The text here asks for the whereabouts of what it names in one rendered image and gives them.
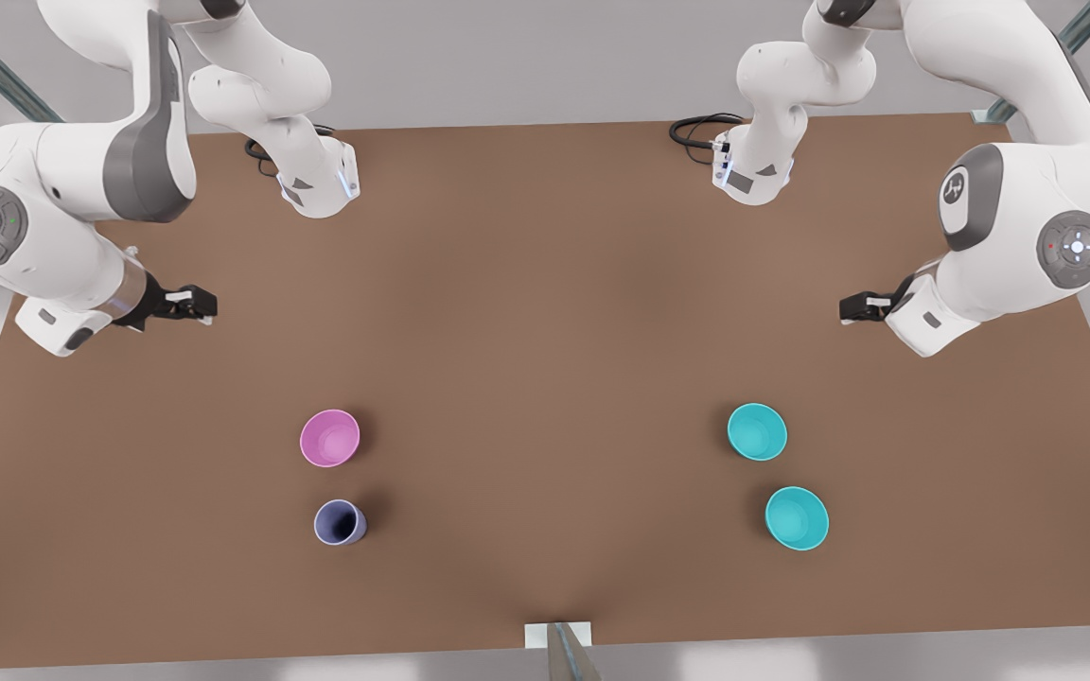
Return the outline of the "large turquoise bowl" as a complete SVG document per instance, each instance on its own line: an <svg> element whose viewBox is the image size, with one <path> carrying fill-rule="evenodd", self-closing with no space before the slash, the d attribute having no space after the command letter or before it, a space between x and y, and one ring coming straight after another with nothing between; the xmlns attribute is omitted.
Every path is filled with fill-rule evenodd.
<svg viewBox="0 0 1090 681"><path fill-rule="evenodd" d="M813 550L829 535L829 512L821 498L803 487L786 486L765 504L765 525L785 548Z"/></svg>

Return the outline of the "small turquoise bowl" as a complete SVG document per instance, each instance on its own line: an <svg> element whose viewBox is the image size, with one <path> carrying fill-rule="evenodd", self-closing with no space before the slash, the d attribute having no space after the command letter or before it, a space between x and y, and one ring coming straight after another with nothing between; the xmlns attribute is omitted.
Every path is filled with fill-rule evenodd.
<svg viewBox="0 0 1090 681"><path fill-rule="evenodd" d="M732 410L727 437L740 457L765 462L779 457L788 441L782 414L765 404L744 404Z"/></svg>

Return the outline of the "pink bowl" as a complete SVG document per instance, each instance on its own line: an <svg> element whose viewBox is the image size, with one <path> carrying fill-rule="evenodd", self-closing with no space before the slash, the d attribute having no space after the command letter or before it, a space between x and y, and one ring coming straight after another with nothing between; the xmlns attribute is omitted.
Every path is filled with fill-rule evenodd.
<svg viewBox="0 0 1090 681"><path fill-rule="evenodd" d="M346 463L354 457L359 445L359 423L346 410L322 410L312 415L299 436L300 452L319 469Z"/></svg>

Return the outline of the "purple cup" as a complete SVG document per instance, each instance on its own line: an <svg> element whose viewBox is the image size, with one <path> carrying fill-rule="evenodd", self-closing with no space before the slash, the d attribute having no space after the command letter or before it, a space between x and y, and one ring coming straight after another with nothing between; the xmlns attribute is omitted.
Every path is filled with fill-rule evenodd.
<svg viewBox="0 0 1090 681"><path fill-rule="evenodd" d="M350 546L367 532L367 518L358 504L332 499L320 504L314 516L314 534L326 546Z"/></svg>

